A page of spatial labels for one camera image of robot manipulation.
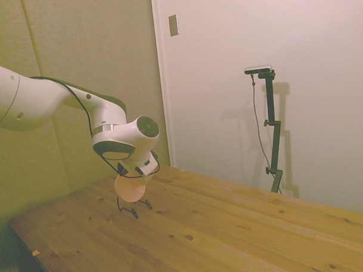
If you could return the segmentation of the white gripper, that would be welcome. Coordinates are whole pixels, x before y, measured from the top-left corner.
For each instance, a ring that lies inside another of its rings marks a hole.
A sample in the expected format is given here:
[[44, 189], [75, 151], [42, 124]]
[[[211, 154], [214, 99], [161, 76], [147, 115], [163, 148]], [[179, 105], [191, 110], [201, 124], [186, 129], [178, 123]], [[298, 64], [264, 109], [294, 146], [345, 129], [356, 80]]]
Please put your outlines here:
[[141, 185], [145, 186], [153, 176], [154, 169], [150, 169], [152, 166], [153, 164], [148, 166], [136, 165], [135, 161], [130, 163], [121, 162], [123, 169], [120, 170], [120, 174], [128, 179], [136, 179]]

